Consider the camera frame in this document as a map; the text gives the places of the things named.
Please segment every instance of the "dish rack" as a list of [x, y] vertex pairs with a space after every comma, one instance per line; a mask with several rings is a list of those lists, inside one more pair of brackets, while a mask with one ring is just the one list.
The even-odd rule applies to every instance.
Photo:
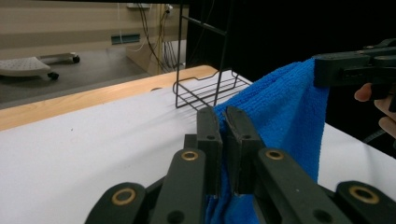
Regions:
[[[210, 77], [195, 78], [196, 81], [204, 81], [210, 78], [216, 78], [215, 83], [206, 82], [204, 85], [200, 85], [199, 88], [190, 88], [187, 85], [183, 85], [181, 82], [186, 79], [180, 79], [179, 66], [177, 67], [177, 80], [174, 84], [174, 94], [176, 95], [176, 108], [181, 108], [183, 106], [189, 105], [194, 109], [198, 110], [202, 106], [215, 106], [221, 99], [226, 99], [231, 97], [231, 95], [237, 94], [239, 92], [238, 87], [243, 87], [249, 85], [249, 81], [241, 78], [238, 74], [234, 74], [232, 70], [226, 70], [224, 68], [224, 58], [227, 53], [228, 35], [231, 28], [233, 11], [236, 0], [231, 0], [229, 16], [226, 24], [225, 31], [220, 30], [210, 24], [198, 21], [194, 18], [183, 16], [183, 0], [180, 1], [180, 11], [179, 11], [179, 26], [178, 26], [178, 50], [177, 50], [177, 64], [180, 64], [180, 42], [181, 42], [181, 31], [182, 31], [182, 20], [187, 20], [193, 24], [199, 25], [202, 28], [214, 32], [216, 34], [222, 35], [224, 37], [224, 44], [222, 47], [219, 70], [217, 73]], [[202, 9], [205, 9], [205, 1], [202, 3]], [[231, 72], [232, 75], [226, 78], [223, 77], [223, 72]]]

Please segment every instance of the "blue towel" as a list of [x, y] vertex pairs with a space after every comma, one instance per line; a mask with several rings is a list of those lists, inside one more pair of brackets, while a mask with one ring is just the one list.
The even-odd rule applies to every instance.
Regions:
[[[225, 133], [222, 113], [226, 107], [238, 107], [246, 111], [265, 145], [289, 152], [311, 178], [318, 181], [329, 89], [314, 87], [314, 67], [313, 58], [280, 67], [225, 103], [216, 105], [220, 132]], [[221, 196], [208, 196], [205, 223], [259, 223], [253, 210], [253, 196], [231, 193], [224, 163]]]

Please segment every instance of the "caster wheel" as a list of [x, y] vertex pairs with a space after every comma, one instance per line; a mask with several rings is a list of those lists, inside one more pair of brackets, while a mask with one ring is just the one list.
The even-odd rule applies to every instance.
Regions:
[[48, 73], [48, 76], [50, 77], [50, 79], [56, 80], [56, 79], [58, 79], [59, 74], [51, 72], [51, 73]]
[[73, 57], [73, 63], [79, 63], [79, 56]]

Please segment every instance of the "human hand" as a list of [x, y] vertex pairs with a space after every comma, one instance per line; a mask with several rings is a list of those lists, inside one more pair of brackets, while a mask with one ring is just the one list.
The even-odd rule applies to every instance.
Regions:
[[[360, 102], [369, 101], [372, 95], [371, 86], [371, 83], [364, 84], [355, 92], [355, 99]], [[392, 97], [393, 95], [391, 94], [385, 99], [374, 100], [374, 103], [375, 106], [386, 115], [384, 118], [379, 120], [379, 127], [389, 133], [392, 137], [396, 138], [396, 113], [389, 112], [389, 105]]]

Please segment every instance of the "gray floor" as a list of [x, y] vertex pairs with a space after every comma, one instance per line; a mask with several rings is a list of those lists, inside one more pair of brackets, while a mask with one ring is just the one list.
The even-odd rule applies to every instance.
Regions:
[[0, 109], [150, 77], [126, 57], [124, 48], [77, 52], [77, 55], [79, 63], [73, 63], [71, 58], [42, 59], [59, 74], [57, 80], [51, 80], [47, 74], [0, 76]]

